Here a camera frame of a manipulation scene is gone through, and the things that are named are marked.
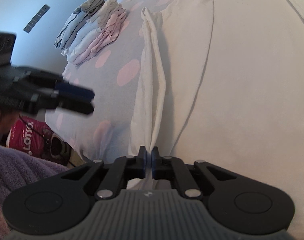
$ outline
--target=folded white shirt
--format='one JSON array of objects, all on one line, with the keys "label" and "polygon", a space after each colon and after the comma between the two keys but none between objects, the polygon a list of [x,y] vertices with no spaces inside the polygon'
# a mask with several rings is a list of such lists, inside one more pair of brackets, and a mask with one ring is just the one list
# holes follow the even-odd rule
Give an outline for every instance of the folded white shirt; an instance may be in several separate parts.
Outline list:
[{"label": "folded white shirt", "polygon": [[98,29],[99,25],[98,22],[95,21],[93,23],[86,23],[82,28],[79,29],[79,31],[77,32],[77,35],[75,37],[75,39],[73,40],[72,44],[66,48],[62,50],[62,55],[68,55],[70,53],[72,53],[73,49],[81,43],[82,39],[91,31],[94,29]]},{"label": "folded white shirt", "polygon": [[106,26],[108,20],[110,19],[112,13],[114,13],[115,11],[118,11],[120,9],[122,9],[122,5],[120,3],[118,3],[115,7],[114,6],[109,7],[105,14],[97,17],[96,20],[98,22],[99,27],[101,29],[104,28]]},{"label": "folded white shirt", "polygon": [[95,40],[95,38],[100,35],[102,30],[100,28],[91,30],[88,34],[85,35],[85,37],[82,39],[80,44],[78,44],[73,51],[67,55],[67,61],[73,63],[77,56],[83,53],[88,46]]}]

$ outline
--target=folded pink shirt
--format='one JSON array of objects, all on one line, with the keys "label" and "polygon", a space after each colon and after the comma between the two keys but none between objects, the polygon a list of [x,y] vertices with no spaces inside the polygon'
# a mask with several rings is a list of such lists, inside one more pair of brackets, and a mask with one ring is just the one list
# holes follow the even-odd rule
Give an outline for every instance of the folded pink shirt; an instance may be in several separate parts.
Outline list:
[{"label": "folded pink shirt", "polygon": [[104,46],[111,43],[112,41],[116,40],[119,36],[121,23],[125,20],[125,18],[125,9],[122,8],[113,12],[113,14],[111,14],[110,19],[106,23],[105,28],[102,30],[99,36],[92,41],[92,43],[83,53],[77,56],[73,64],[78,65],[94,57],[100,49],[102,49]]}]

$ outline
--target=purple fleece blanket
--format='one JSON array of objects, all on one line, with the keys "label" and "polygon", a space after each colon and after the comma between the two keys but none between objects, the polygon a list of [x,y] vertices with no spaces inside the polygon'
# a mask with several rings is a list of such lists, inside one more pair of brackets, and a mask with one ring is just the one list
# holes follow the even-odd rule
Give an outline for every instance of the purple fleece blanket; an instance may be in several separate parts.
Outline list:
[{"label": "purple fleece blanket", "polygon": [[19,187],[66,170],[68,168],[59,164],[0,147],[0,239],[10,233],[2,214],[2,204],[5,198]]}]

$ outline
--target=folded clothes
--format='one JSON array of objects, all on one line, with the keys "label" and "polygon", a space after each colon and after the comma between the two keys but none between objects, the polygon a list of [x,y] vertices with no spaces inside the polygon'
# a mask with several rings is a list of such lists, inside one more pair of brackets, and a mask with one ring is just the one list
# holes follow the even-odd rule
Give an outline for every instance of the folded clothes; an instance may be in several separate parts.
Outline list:
[{"label": "folded clothes", "polygon": [[67,61],[68,62],[74,62],[78,55],[83,53],[88,46],[92,43],[92,41],[100,35],[102,30],[100,28],[91,30],[88,34],[85,35],[85,37],[82,39],[82,41],[73,49],[73,51],[67,55]]},{"label": "folded clothes", "polygon": [[92,23],[98,17],[102,17],[102,15],[108,14],[111,10],[113,10],[119,3],[116,0],[107,0],[102,8],[97,11],[90,19],[87,20],[88,23]]},{"label": "folded clothes", "polygon": [[125,20],[125,18],[125,9],[122,8],[118,11],[115,11],[111,15],[103,31],[92,41],[92,43],[83,53],[76,57],[76,59],[72,63],[75,65],[83,63],[91,57],[94,57],[97,52],[104,46],[116,40],[117,36],[119,35],[121,23]]},{"label": "folded clothes", "polygon": [[98,39],[100,39],[100,41],[92,48],[90,57],[94,57],[97,52],[100,51],[103,47],[116,40],[116,38],[119,36],[121,24],[124,22],[125,18],[126,12],[124,10],[124,12],[119,15],[113,26],[109,26],[108,28],[104,29],[103,32],[101,32],[101,34],[98,36]]},{"label": "folded clothes", "polygon": [[69,25],[67,26],[63,37],[62,37],[62,41],[61,44],[59,46],[60,49],[63,49],[65,46],[65,43],[67,42],[67,40],[69,39],[69,37],[71,36],[71,34],[73,33],[73,31],[75,30],[76,26],[87,16],[87,12],[86,11],[81,11],[73,21],[71,21],[69,23]]},{"label": "folded clothes", "polygon": [[65,44],[65,49],[62,51],[62,55],[67,55],[72,53],[73,49],[82,41],[82,39],[85,37],[87,33],[89,33],[93,29],[101,28],[103,29],[106,26],[106,23],[108,19],[111,17],[112,13],[114,13],[117,10],[122,9],[122,5],[118,4],[113,10],[111,10],[108,14],[101,14],[98,16],[94,22],[92,23],[86,23],[81,29],[77,31],[77,33],[72,33],[71,37],[68,39],[68,41]]},{"label": "folded clothes", "polygon": [[69,23],[71,21],[73,21],[76,18],[77,14],[71,14],[71,16],[67,19],[67,21],[65,22],[63,28],[61,29],[61,31],[59,32],[59,34],[57,35],[57,38],[55,40],[54,46],[58,47],[58,43],[62,40],[62,37],[64,35],[64,32],[67,28],[67,26],[69,25]]},{"label": "folded clothes", "polygon": [[103,6],[103,4],[104,4],[104,1],[103,1],[103,3],[101,3],[99,6],[97,6],[97,7],[93,10],[92,14],[90,14],[90,12],[89,12],[89,13],[86,15],[86,17],[85,17],[85,18],[76,26],[76,28],[75,28],[74,31],[71,33],[71,35],[70,35],[70,37],[68,38],[68,40],[66,41],[66,43],[65,43],[63,49],[68,48],[68,47],[71,46],[71,44],[72,44],[72,42],[74,41],[74,39],[75,39],[75,37],[76,37],[78,31],[79,31],[83,26],[85,26],[87,19],[89,19],[95,12],[97,12],[97,11]]},{"label": "folded clothes", "polygon": [[102,0],[87,0],[86,2],[82,3],[80,6],[78,6],[75,10],[75,14],[79,14],[81,11],[91,11],[96,6],[100,5],[100,2]]}]

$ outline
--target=text lotso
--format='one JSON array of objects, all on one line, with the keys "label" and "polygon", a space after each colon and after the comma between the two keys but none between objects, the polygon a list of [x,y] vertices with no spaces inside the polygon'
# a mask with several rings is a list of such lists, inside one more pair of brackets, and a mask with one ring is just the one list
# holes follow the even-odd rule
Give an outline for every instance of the text lotso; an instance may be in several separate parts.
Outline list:
[{"label": "text lotso", "polygon": [[26,145],[26,147],[24,147],[24,150],[28,151],[29,155],[33,155],[33,153],[30,151],[31,150],[31,143],[32,143],[32,134],[33,131],[32,129],[34,128],[34,122],[29,122],[26,125],[26,129],[25,129],[25,135],[24,135],[24,144]]}]

